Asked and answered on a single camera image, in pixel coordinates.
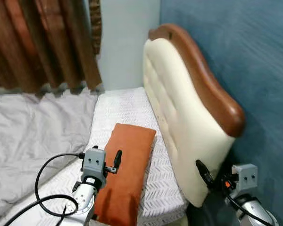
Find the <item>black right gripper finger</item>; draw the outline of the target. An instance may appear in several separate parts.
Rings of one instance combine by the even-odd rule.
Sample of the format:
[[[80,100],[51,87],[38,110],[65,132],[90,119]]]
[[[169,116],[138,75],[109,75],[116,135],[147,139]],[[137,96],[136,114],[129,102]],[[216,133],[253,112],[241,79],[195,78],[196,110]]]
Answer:
[[[208,189],[214,190],[215,179],[212,177],[210,170],[206,167],[206,165],[201,160],[196,160],[196,168]]]

